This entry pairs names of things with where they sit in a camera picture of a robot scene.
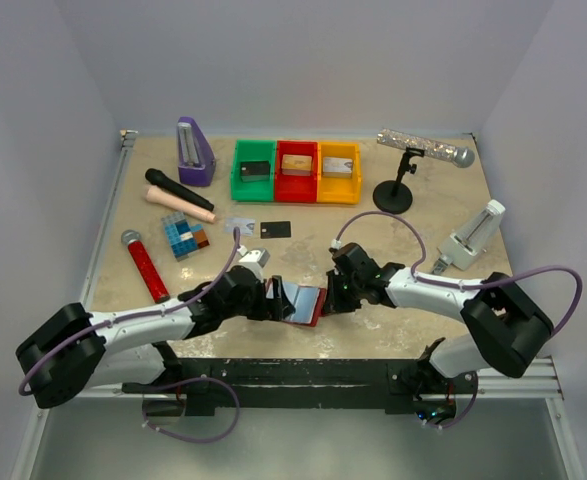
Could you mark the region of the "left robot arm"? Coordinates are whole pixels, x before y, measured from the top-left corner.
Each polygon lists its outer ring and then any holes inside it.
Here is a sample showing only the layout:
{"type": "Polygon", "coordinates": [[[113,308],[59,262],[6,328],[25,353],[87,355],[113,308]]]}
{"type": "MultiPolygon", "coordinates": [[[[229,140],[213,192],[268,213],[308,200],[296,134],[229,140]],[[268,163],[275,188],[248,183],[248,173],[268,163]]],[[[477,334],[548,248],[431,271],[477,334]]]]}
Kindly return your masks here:
{"type": "Polygon", "coordinates": [[[42,409],[60,406],[88,387],[99,366],[122,352],[199,337],[244,317],[283,321],[295,311],[294,284],[279,275],[259,279],[235,265],[213,281],[163,304],[120,312],[90,312],[79,302],[61,307],[16,349],[24,377],[21,396],[42,409]]]}

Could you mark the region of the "grey credit card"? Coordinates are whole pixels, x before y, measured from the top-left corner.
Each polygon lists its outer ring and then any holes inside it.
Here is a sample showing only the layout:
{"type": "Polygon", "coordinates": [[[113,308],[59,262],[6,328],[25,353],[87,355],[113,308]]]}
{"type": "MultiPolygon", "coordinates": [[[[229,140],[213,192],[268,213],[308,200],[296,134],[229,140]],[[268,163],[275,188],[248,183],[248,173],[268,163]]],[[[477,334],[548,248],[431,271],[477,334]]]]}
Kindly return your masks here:
{"type": "Polygon", "coordinates": [[[260,223],[261,239],[290,238],[292,225],[290,221],[269,221],[260,223]]]}

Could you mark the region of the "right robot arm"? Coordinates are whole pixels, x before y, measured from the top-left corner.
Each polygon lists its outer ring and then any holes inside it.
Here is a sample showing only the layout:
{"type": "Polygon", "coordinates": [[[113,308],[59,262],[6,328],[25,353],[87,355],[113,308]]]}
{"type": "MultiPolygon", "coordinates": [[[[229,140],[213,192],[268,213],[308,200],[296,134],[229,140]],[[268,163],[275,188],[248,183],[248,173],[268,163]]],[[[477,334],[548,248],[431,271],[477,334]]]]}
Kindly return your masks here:
{"type": "Polygon", "coordinates": [[[467,335],[439,339],[419,358],[418,378],[428,391],[440,392],[454,377],[484,368],[520,378],[551,337],[551,320],[499,272],[485,281],[447,286],[433,275],[415,278],[403,264],[380,266],[357,243],[331,253],[324,315],[353,312],[365,301],[426,311],[466,326],[467,335]]]}

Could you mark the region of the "blue credit card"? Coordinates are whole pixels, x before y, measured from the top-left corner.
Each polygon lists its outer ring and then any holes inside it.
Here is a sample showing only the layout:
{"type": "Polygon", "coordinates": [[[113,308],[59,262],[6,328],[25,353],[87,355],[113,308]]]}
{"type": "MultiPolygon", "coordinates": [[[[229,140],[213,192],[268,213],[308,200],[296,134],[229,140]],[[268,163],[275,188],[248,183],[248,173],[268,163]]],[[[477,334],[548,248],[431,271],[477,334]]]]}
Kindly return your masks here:
{"type": "Polygon", "coordinates": [[[232,235],[253,236],[255,231],[255,220],[249,218],[231,217],[224,223],[224,231],[232,235]]]}

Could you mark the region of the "red leather card holder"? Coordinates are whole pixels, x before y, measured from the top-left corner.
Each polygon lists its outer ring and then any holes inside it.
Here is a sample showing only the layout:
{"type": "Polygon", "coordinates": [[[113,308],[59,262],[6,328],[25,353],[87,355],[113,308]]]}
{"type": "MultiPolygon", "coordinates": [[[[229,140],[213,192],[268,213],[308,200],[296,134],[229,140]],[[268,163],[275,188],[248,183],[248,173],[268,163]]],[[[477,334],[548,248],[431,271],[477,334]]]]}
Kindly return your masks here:
{"type": "MultiPolygon", "coordinates": [[[[266,302],[268,280],[265,284],[266,302]]],[[[320,316],[326,294],[325,288],[299,285],[293,282],[283,281],[284,289],[289,300],[294,304],[295,313],[286,320],[272,320],[269,308],[269,319],[272,321],[284,322],[292,325],[315,327],[320,316]]]]}

